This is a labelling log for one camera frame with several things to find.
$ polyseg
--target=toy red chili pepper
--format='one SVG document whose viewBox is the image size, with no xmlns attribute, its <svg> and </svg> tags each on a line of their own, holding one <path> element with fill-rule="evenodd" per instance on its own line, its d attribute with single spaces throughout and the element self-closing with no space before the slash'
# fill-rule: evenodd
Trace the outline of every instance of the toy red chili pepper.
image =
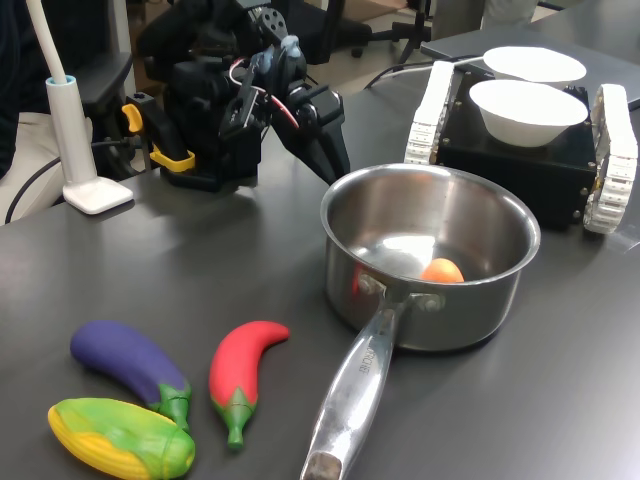
<svg viewBox="0 0 640 480">
<path fill-rule="evenodd" d="M 211 362 L 209 392 L 229 428 L 230 448 L 242 448 L 242 429 L 256 409 L 262 352 L 288 338 L 287 327 L 259 321 L 236 328 L 220 342 Z"/>
</svg>

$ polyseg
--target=saucepan handle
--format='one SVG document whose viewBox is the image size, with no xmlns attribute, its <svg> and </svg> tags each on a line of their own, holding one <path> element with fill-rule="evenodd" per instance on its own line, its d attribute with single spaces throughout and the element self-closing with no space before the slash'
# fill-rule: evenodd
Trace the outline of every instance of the saucepan handle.
<svg viewBox="0 0 640 480">
<path fill-rule="evenodd" d="M 343 480 L 362 446 L 384 387 L 406 303 L 382 294 L 378 311 L 358 334 L 320 407 L 301 480 Z"/>
</svg>

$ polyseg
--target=toy eggplant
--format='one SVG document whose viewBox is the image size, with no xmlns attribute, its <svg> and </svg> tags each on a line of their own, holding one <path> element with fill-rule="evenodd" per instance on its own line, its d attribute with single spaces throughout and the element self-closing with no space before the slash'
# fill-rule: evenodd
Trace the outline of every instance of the toy eggplant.
<svg viewBox="0 0 640 480">
<path fill-rule="evenodd" d="M 49 409 L 49 425 L 86 464 L 124 480 L 184 475 L 195 456 L 191 437 L 168 418 L 109 398 L 63 400 Z"/>
<path fill-rule="evenodd" d="M 289 338 L 289 329 L 274 322 L 246 323 L 228 334 L 216 350 L 209 372 L 215 409 L 229 428 L 227 445 L 244 445 L 242 429 L 258 403 L 258 364 L 269 346 Z"/>
<path fill-rule="evenodd" d="M 189 431 L 191 386 L 169 357 L 138 331 L 117 322 L 97 320 L 71 339 L 71 354 L 85 366 L 129 387 L 147 407 Z"/>
</svg>

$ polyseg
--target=purple eggplant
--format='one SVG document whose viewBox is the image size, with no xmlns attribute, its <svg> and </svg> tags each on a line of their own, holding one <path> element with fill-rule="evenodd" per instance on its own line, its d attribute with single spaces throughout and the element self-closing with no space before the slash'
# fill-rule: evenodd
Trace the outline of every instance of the purple eggplant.
<svg viewBox="0 0 640 480">
<path fill-rule="evenodd" d="M 149 409 L 189 431 L 191 386 L 148 337 L 121 323 L 96 320 L 73 335 L 71 355 L 83 365 L 119 380 Z"/>
</svg>

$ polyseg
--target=stainless steel saucepan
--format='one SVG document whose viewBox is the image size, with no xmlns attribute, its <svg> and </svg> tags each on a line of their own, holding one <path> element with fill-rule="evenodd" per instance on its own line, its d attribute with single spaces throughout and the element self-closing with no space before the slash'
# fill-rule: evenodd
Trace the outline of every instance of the stainless steel saucepan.
<svg viewBox="0 0 640 480">
<path fill-rule="evenodd" d="M 301 480 L 343 480 L 378 406 L 394 344 L 456 350 L 503 322 L 540 228 L 502 187 L 441 167 L 356 171 L 326 193 L 326 293 L 361 329 L 320 409 Z M 419 280 L 447 258 L 465 282 Z"/>
</svg>

